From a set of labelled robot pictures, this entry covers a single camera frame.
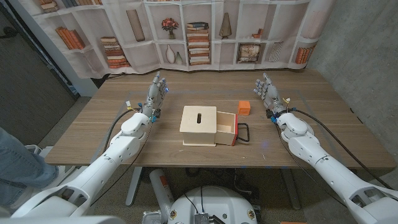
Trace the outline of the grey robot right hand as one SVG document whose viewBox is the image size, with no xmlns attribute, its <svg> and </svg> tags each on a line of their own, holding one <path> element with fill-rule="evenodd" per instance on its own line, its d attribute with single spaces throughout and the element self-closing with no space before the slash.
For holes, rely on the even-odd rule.
<svg viewBox="0 0 398 224">
<path fill-rule="evenodd" d="M 267 73 L 263 73 L 264 80 L 257 79 L 255 82 L 254 93 L 260 96 L 266 108 L 268 118 L 278 118 L 287 112 L 277 88 L 273 85 Z"/>
</svg>

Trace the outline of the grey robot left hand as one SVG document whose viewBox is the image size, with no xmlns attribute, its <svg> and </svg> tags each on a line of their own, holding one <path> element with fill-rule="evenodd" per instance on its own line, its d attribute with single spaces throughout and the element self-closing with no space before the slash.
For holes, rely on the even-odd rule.
<svg viewBox="0 0 398 224">
<path fill-rule="evenodd" d="M 160 78 L 160 72 L 157 72 L 147 91 L 147 98 L 142 106 L 142 114 L 149 118 L 153 117 L 155 111 L 161 109 L 168 91 L 166 79 Z"/>
</svg>

